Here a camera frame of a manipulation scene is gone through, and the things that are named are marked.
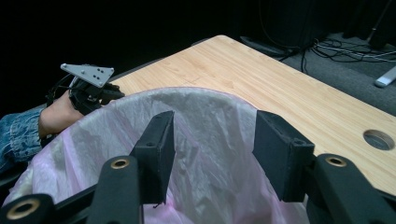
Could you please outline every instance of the wooden table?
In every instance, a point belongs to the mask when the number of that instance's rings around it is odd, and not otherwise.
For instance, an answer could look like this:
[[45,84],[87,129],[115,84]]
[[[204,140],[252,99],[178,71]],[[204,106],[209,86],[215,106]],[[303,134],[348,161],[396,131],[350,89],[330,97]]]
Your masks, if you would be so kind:
[[112,83],[127,95],[163,87],[234,94],[284,118],[316,145],[315,155],[346,157],[375,188],[396,195],[394,143],[389,143],[392,150],[380,150],[363,138],[365,131],[376,130],[396,141],[396,117],[227,36],[207,39]]

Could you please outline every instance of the trash bag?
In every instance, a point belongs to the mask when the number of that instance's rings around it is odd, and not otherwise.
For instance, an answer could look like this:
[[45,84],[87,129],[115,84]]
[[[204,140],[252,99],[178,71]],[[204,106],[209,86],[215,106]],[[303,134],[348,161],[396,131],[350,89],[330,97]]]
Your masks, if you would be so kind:
[[102,165],[129,155],[152,117],[169,110],[176,155],[166,204],[145,204],[145,223],[309,223],[303,203],[279,201],[252,154],[257,108],[188,87],[142,91],[91,112],[33,158],[5,204],[31,193],[59,203],[96,184]]

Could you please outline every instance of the trash can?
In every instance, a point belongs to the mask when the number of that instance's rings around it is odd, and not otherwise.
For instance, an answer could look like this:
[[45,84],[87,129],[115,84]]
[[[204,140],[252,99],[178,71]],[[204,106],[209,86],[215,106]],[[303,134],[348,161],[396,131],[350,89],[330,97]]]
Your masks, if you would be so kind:
[[228,93],[177,87],[142,91],[91,112],[39,152],[5,204],[45,193],[59,203],[128,155],[151,118],[172,110],[175,158],[166,204],[145,223],[309,223],[303,203],[283,203],[252,154],[257,108]]

